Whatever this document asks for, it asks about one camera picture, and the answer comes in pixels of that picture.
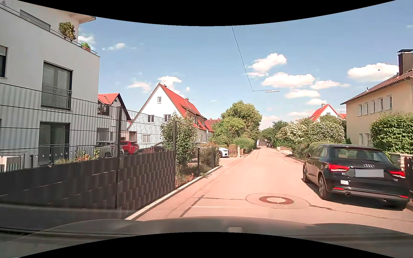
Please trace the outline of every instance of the chimney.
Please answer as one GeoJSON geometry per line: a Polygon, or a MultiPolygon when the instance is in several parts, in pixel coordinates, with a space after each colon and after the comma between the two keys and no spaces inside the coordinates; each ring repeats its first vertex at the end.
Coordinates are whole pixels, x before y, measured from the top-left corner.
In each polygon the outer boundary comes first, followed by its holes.
{"type": "Polygon", "coordinates": [[[407,73],[410,69],[413,68],[413,49],[401,49],[398,51],[398,66],[399,66],[399,75],[407,73]]]}

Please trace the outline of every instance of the yellow house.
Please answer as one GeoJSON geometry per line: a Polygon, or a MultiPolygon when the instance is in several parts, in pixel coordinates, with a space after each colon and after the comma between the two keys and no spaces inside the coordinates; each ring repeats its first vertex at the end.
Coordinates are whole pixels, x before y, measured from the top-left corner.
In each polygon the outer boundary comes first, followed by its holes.
{"type": "Polygon", "coordinates": [[[347,138],[370,145],[370,124],[381,114],[413,112],[413,49],[398,51],[399,72],[341,103],[347,105],[347,138]]]}

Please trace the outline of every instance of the asphalt road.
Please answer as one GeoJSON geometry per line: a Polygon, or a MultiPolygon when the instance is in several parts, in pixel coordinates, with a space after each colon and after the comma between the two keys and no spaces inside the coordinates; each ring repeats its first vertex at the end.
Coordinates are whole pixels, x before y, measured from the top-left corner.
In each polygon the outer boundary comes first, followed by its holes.
{"type": "Polygon", "coordinates": [[[321,200],[316,185],[302,182],[302,163],[275,149],[264,147],[244,158],[224,158],[221,163],[223,167],[208,178],[187,187],[138,220],[244,216],[309,224],[358,224],[413,235],[412,211],[387,208],[376,200],[354,196],[337,196],[331,202],[321,200]],[[273,204],[281,199],[263,196],[290,200],[287,205],[273,204]]]}

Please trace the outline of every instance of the license plate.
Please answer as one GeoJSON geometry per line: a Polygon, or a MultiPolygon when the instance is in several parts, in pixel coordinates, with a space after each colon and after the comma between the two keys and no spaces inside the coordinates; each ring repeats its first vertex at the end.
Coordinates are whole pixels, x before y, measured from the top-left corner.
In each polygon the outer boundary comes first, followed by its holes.
{"type": "Polygon", "coordinates": [[[355,177],[384,177],[383,169],[355,169],[355,177]]]}

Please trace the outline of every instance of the distant car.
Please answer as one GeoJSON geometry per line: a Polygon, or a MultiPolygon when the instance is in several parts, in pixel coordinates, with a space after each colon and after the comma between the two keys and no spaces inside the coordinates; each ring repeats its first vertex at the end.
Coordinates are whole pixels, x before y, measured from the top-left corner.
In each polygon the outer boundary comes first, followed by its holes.
{"type": "Polygon", "coordinates": [[[351,144],[322,144],[307,155],[303,181],[318,185],[319,196],[375,198],[404,209],[409,202],[406,174],[379,149],[351,144]]]}
{"type": "Polygon", "coordinates": [[[166,150],[167,149],[165,148],[164,142],[159,142],[151,147],[136,150],[135,155],[148,154],[148,153],[154,153],[154,152],[163,152],[166,150]]]}
{"type": "MultiPolygon", "coordinates": [[[[195,142],[192,143],[192,145],[193,146],[199,146],[202,143],[208,144],[207,142],[204,142],[204,141],[195,141],[195,142]]],[[[219,155],[219,157],[229,157],[229,150],[226,149],[226,148],[219,147],[218,151],[217,151],[217,154],[219,155]]]]}
{"type": "Polygon", "coordinates": [[[140,146],[135,141],[129,140],[122,140],[121,146],[123,148],[124,155],[132,155],[140,148],[140,146]]]}
{"type": "MultiPolygon", "coordinates": [[[[114,155],[114,149],[116,148],[116,143],[101,140],[96,142],[95,148],[100,150],[100,157],[112,157],[114,155]]],[[[121,155],[124,155],[122,146],[120,147],[121,155]]]]}

